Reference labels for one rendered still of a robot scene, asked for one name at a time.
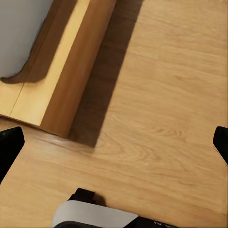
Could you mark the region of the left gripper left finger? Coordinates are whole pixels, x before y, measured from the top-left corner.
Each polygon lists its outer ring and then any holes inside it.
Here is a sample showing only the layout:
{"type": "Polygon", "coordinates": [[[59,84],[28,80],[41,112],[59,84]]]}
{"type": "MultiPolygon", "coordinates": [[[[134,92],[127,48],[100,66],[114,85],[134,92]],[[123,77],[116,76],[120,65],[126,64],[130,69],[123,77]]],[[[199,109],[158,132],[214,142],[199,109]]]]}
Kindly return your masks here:
{"type": "Polygon", "coordinates": [[[0,183],[25,144],[20,126],[0,132],[0,183]]]}

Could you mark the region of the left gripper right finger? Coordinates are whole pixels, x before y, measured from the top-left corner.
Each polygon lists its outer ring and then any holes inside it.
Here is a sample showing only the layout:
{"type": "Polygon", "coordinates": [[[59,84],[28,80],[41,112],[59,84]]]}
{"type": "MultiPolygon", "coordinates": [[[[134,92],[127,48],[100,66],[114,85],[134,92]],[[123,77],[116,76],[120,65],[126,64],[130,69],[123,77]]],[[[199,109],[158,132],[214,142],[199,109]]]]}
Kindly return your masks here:
{"type": "Polygon", "coordinates": [[[214,134],[213,144],[228,164],[228,128],[217,126],[214,134]]]}

